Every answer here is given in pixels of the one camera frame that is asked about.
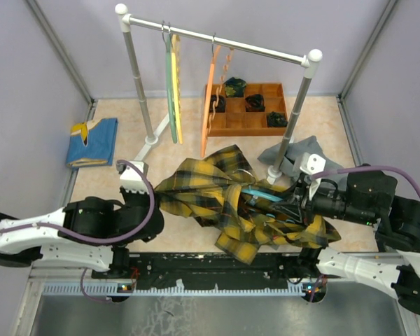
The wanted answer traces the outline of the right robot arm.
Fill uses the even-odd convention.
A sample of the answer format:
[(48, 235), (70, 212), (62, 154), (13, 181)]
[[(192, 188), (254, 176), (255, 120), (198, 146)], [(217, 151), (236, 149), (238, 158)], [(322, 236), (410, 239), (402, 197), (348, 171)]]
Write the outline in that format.
[(407, 176), (419, 198), (397, 196), (392, 173), (406, 175), (394, 167), (370, 165), (302, 173), (275, 207), (305, 224), (322, 216), (376, 225), (377, 243), (396, 251), (402, 264), (372, 262), (321, 246), (314, 252), (302, 250), (299, 269), (307, 277), (336, 276), (375, 288), (420, 315), (420, 188)]

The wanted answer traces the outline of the yellow plaid shirt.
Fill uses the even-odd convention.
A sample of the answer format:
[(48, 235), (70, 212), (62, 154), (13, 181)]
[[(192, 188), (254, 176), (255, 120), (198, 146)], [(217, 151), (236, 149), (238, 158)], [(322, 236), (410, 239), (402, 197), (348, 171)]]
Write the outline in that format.
[(319, 249), (341, 239), (322, 216), (312, 223), (292, 219), (247, 190), (277, 197), (291, 193), (258, 179), (241, 149), (232, 145), (201, 160), (185, 159), (154, 193), (161, 210), (220, 230), (216, 247), (245, 264), (253, 262), (261, 246)]

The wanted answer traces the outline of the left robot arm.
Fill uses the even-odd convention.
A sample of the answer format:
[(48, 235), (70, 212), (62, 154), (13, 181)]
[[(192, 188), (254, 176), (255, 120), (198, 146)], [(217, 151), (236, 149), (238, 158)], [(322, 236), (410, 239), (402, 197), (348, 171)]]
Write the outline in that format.
[(0, 266), (84, 267), (122, 278), (132, 268), (127, 245), (164, 229), (158, 201), (120, 189), (122, 200), (86, 197), (52, 213), (18, 219), (0, 213)]

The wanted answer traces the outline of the blue hanger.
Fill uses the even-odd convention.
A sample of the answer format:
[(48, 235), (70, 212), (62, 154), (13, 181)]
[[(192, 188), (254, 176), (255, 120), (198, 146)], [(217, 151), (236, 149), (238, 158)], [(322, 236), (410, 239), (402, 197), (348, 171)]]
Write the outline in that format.
[[(237, 173), (237, 172), (240, 172), (240, 173), (249, 175), (253, 179), (253, 182), (254, 183), (257, 181), (256, 180), (256, 177), (254, 175), (252, 175), (252, 173), (249, 172), (248, 170), (245, 170), (245, 169), (242, 169), (242, 168), (238, 168), (238, 169), (236, 169), (236, 170), (233, 171), (233, 173)], [(272, 203), (280, 202), (280, 201), (283, 200), (282, 198), (277, 197), (277, 196), (272, 195), (272, 194), (269, 194), (267, 192), (263, 192), (263, 191), (260, 191), (260, 190), (254, 190), (254, 189), (252, 189), (251, 188), (251, 183), (248, 184), (248, 187), (247, 188), (243, 188), (241, 190), (241, 193), (243, 193), (245, 195), (250, 195), (251, 196), (251, 199), (248, 201), (248, 203), (252, 207), (256, 204), (256, 201), (259, 198), (264, 199), (264, 200), (267, 200), (267, 201), (270, 201)], [(279, 220), (272, 213), (267, 213), (267, 216), (269, 216), (271, 218), (274, 218), (274, 219), (276, 219), (277, 221), (279, 221), (281, 223), (292, 223), (292, 224), (296, 224), (295, 220), (290, 215), (288, 215), (288, 217), (287, 217), (286, 220)]]

